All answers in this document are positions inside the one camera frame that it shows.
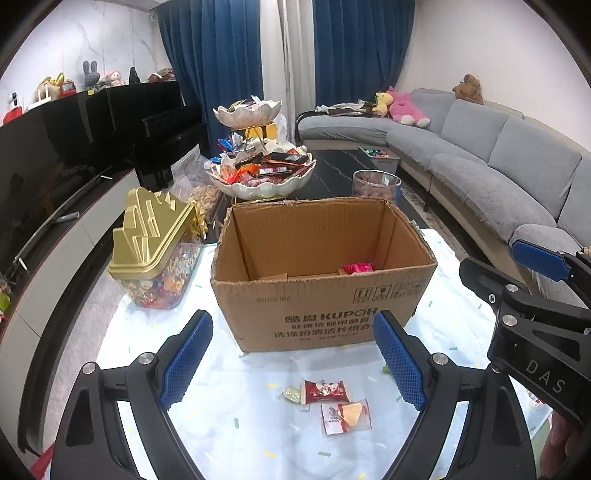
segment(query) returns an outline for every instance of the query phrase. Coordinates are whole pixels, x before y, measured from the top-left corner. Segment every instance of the gold lid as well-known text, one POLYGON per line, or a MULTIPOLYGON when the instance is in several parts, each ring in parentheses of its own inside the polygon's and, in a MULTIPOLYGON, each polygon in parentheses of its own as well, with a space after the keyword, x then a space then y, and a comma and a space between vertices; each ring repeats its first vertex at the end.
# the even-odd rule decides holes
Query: gold lid
POLYGON ((123 227, 113 229, 109 273, 116 280, 149 280, 164 270, 192 222, 203 229, 199 205, 143 187, 127 194, 123 227))

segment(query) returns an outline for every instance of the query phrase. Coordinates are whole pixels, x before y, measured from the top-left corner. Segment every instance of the gray bunny doll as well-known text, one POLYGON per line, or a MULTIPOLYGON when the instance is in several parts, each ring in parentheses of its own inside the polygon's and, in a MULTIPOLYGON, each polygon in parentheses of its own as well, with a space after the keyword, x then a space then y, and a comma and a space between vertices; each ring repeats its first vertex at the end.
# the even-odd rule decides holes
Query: gray bunny doll
POLYGON ((85 74, 84 87, 86 90, 90 90, 100 79, 100 73, 96 71, 96 62, 93 61, 92 63, 89 63, 88 60, 85 60, 82 64, 82 68, 85 74))

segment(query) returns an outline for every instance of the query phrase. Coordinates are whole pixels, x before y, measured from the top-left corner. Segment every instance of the marble wall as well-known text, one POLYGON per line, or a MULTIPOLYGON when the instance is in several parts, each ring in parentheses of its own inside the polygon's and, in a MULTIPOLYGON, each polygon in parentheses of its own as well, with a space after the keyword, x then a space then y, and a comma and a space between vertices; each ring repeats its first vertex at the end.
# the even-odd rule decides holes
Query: marble wall
POLYGON ((84 90, 85 60, 96 60, 101 77, 119 70, 123 80, 135 66, 143 82, 170 66, 153 14, 100 0, 63 0, 33 30, 0 78, 0 112, 12 92, 22 96, 25 106, 31 104, 37 85, 60 72, 84 90))

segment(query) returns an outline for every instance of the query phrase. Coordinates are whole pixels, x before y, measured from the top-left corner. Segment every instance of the white curtain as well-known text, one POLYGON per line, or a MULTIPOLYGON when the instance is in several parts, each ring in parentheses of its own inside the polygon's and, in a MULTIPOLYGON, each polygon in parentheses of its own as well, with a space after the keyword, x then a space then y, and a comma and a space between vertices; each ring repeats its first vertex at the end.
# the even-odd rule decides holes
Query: white curtain
POLYGON ((293 139, 296 118, 316 107, 312 0, 260 0, 265 100, 281 100, 293 139))

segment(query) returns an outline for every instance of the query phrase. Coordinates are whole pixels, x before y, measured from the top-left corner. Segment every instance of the black marble table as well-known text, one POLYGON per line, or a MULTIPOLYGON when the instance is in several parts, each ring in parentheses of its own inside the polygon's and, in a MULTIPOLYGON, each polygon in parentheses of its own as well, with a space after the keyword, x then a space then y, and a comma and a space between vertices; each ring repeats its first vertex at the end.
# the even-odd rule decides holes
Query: black marble table
MULTIPOLYGON (((289 200, 350 197, 353 189, 353 173, 358 170, 377 170, 368 156, 359 150, 313 150, 311 153, 317 161, 312 178, 302 188, 294 191, 288 197, 289 200)), ((224 195, 212 216, 216 221, 210 226, 206 243, 217 242, 220 233, 219 225, 226 218, 226 211, 230 204, 230 197, 224 195)), ((402 195, 398 207, 408 218, 414 220, 419 228, 428 228, 422 217, 402 195)))

